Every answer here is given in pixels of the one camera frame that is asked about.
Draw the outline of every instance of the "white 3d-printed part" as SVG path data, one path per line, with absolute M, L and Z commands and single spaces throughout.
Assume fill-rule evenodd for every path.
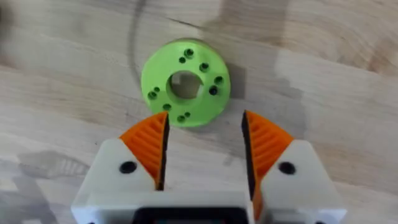
M 282 162 L 294 165 L 288 175 Z M 337 224 L 346 214 L 340 195 L 307 141 L 294 140 L 261 181 L 259 223 Z

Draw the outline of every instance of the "wooden surface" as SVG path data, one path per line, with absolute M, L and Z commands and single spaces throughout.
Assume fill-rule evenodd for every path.
M 195 37 L 228 62 L 209 126 L 172 128 L 167 190 L 247 190 L 253 110 L 313 143 L 349 210 L 398 223 L 395 0 L 7 0 L 0 22 L 0 223 L 75 223 L 69 205 L 102 141 L 150 115 L 139 74 Z

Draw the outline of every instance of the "orange ridged grip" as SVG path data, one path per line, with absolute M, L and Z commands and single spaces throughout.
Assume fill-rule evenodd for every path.
M 263 208 L 261 180 L 293 141 L 293 137 L 276 124 L 250 111 L 243 114 L 242 132 L 246 145 L 249 191 L 254 218 L 258 220 Z
M 120 136 L 155 180 L 156 190 L 164 188 L 169 129 L 167 112 L 162 112 L 135 124 Z

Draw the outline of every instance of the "green disc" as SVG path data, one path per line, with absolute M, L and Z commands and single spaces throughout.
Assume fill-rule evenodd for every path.
M 172 76 L 196 75 L 202 85 L 194 98 L 182 98 L 172 90 Z M 142 94 L 153 113 L 169 112 L 171 125 L 195 127 L 209 123 L 225 108 L 231 81 L 224 60 L 198 40 L 176 40 L 146 62 L 141 76 Z

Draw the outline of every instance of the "screw hole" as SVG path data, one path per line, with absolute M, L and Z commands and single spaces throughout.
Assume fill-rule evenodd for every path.
M 291 162 L 281 162 L 278 168 L 286 175 L 293 175 L 296 173 L 296 167 Z
M 209 69 L 209 64 L 207 64 L 207 63 L 202 63 L 199 66 L 199 70 L 202 72 L 207 72 L 208 69 Z
M 119 171 L 122 174 L 130 174 L 137 169 L 137 164 L 133 161 L 123 162 L 120 167 Z
M 150 92 L 148 93 L 148 98 L 149 98 L 150 100 L 155 100 L 156 97 L 157 97 L 157 94 L 156 94 L 154 91 L 150 91 Z
M 216 85 L 222 84 L 223 81 L 224 81 L 224 80 L 223 80 L 223 77 L 216 77 L 216 78 L 214 79 L 214 83 L 215 83 Z
M 210 95 L 212 95 L 212 96 L 217 95 L 217 93 L 218 93 L 217 86 L 212 86 L 212 87 L 210 87 L 209 93 L 210 93 Z
M 178 116 L 177 121 L 178 121 L 179 123 L 182 123 L 182 122 L 185 121 L 185 117 L 184 117 L 184 116 Z
M 184 55 L 185 55 L 187 58 L 192 58 L 192 56 L 193 56 L 193 50 L 192 50 L 192 49 L 187 49 L 187 50 L 185 50 L 185 51 L 184 51 Z
M 172 105 L 170 105 L 170 104 L 168 104 L 168 103 L 166 103 L 165 105 L 163 105 L 163 110 L 169 111 L 169 110 L 171 110 L 171 109 L 172 109 Z

